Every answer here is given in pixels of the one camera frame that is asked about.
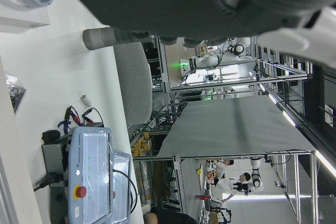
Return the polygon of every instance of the chair backrest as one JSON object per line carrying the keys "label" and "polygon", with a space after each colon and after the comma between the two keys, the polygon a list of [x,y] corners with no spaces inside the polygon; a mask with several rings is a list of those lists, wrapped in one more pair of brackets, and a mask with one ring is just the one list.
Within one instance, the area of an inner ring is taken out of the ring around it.
{"label": "chair backrest", "polygon": [[140,42],[116,45],[115,60],[127,125],[145,123],[152,112],[152,77]]}

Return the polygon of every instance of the fluorescent light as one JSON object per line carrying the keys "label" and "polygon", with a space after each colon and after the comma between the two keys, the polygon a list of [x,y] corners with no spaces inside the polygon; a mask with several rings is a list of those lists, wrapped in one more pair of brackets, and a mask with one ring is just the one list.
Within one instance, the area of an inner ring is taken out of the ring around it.
{"label": "fluorescent light", "polygon": [[262,85],[262,84],[259,84],[259,86],[260,86],[260,88],[263,90],[263,92],[265,92],[265,91],[266,91],[266,89],[265,89],[264,85]]}
{"label": "fluorescent light", "polygon": [[285,111],[283,111],[282,113],[285,116],[285,118],[287,119],[287,121],[290,122],[290,124],[295,127],[295,122],[289,117],[289,115]]}
{"label": "fluorescent light", "polygon": [[275,98],[273,97],[273,95],[268,94],[268,97],[272,100],[272,102],[273,102],[274,104],[277,104],[277,100],[275,100]]}
{"label": "fluorescent light", "polygon": [[[227,194],[223,194],[223,199],[227,198]],[[289,198],[295,199],[294,194],[290,194]],[[311,198],[310,195],[300,195],[300,198]],[[250,194],[248,196],[245,195],[235,195],[231,200],[262,200],[262,199],[286,199],[285,195],[255,195]]]}
{"label": "fluorescent light", "polygon": [[326,160],[319,151],[315,152],[316,157],[325,165],[325,167],[336,177],[336,169]]}

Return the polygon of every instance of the white cylinder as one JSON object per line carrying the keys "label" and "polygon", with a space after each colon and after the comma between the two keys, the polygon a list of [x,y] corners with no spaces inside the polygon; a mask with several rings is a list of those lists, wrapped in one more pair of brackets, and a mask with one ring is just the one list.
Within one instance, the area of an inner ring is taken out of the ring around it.
{"label": "white cylinder", "polygon": [[84,94],[80,97],[80,99],[82,100],[82,102],[85,104],[86,107],[91,107],[92,103],[90,101],[90,99]]}

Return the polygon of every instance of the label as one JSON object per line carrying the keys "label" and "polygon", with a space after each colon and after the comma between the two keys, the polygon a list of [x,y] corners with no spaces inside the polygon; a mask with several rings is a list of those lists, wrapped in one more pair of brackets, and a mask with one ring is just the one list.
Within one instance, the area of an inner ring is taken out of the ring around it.
{"label": "label", "polygon": [[79,207],[75,208],[75,218],[79,216]]}

